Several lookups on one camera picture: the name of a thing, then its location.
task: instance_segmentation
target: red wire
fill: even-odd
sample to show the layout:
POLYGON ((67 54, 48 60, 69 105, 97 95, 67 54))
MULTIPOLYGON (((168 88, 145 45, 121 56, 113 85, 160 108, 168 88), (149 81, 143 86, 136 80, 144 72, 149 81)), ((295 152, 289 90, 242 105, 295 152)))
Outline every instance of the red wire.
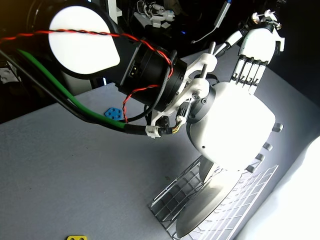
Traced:
MULTIPOLYGON (((172 74, 174 73, 174 68, 173 68, 173 64, 172 61, 167 57, 167 55, 163 52, 160 51, 156 48, 154 48, 150 43, 148 43, 145 40, 140 40, 138 38, 136 38, 135 36, 132 36, 130 34, 127 33, 111 33, 111 32, 95 32, 95 31, 87 31, 87 30, 74 30, 74 29, 58 29, 58 30, 38 30, 35 31, 33 33, 19 33, 16 36, 10 36, 10 37, 3 37, 0 38, 0 44, 2 44, 5 41, 11 41, 11 40, 15 40, 17 38, 20 37, 32 37, 35 35, 40 35, 40 34, 52 34, 52 33, 81 33, 81 34, 91 34, 91 35, 102 35, 102 36, 111 36, 113 38, 118 38, 118 37, 126 37, 128 39, 131 39, 133 41, 136 42, 141 42, 142 44, 146 45, 150 50, 154 51, 155 53, 159 54, 161 57, 164 58, 164 60, 168 63, 169 67, 170 67, 170 72, 169 72, 169 78, 172 76, 172 74)), ((151 89, 151 88, 157 88, 159 87, 158 85, 149 85, 147 87, 143 87, 143 88, 137 88, 134 89, 128 96, 126 96, 125 100, 123 101, 123 117, 125 122, 128 122, 128 118, 127 118, 127 108, 126 108, 126 103, 127 101, 132 97, 133 94, 135 94, 136 92, 139 91, 144 91, 147 89, 151 89)))
POLYGON ((147 89, 158 88, 158 87, 159 87, 158 85, 149 85, 147 87, 136 88, 128 96, 126 96, 125 100, 122 103, 123 104, 123 106, 122 106, 123 117, 124 117, 124 120, 125 120, 126 123, 128 123, 126 103, 132 97, 132 95, 135 94, 136 92, 139 92, 139 91, 144 91, 144 90, 147 90, 147 89))

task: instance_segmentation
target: green cable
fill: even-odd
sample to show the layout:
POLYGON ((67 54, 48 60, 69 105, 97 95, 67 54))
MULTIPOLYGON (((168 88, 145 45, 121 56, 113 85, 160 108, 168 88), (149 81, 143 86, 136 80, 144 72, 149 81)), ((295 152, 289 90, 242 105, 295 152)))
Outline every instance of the green cable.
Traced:
POLYGON ((20 50, 19 51, 30 61, 32 62, 70 101, 76 105, 79 109, 87 113, 88 115, 100 119, 101 121, 104 121, 107 124, 111 124, 115 127, 124 129, 125 123, 112 120, 110 118, 107 118, 105 116, 102 116, 94 111, 91 111, 90 109, 86 108, 84 105, 82 105, 81 102, 79 102, 65 87, 30 53, 20 50))

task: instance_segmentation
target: blue plastic piece with holes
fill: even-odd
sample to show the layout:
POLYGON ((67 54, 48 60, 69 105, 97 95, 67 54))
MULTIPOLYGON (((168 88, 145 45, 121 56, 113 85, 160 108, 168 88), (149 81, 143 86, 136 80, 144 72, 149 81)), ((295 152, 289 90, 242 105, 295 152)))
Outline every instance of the blue plastic piece with holes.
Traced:
POLYGON ((122 110, 115 108, 115 107, 110 107, 104 115, 112 120, 121 120, 122 118, 122 110))

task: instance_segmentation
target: yellow plastic piece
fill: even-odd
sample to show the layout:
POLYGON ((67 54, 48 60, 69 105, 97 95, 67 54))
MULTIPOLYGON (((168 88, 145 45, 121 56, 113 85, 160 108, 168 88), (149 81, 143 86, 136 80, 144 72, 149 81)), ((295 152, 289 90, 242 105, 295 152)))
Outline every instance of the yellow plastic piece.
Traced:
POLYGON ((66 240, 87 240, 87 236, 68 236, 66 240))

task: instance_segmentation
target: dish rack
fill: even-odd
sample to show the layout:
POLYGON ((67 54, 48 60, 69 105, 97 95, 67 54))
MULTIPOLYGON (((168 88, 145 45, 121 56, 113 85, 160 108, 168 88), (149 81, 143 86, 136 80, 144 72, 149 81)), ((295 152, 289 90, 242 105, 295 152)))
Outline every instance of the dish rack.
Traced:
POLYGON ((230 240, 253 206, 278 165, 265 172, 244 172, 220 205, 193 231, 182 238, 176 234, 176 221, 188 201, 206 184, 199 177, 200 157, 156 196, 150 210, 173 240, 230 240))

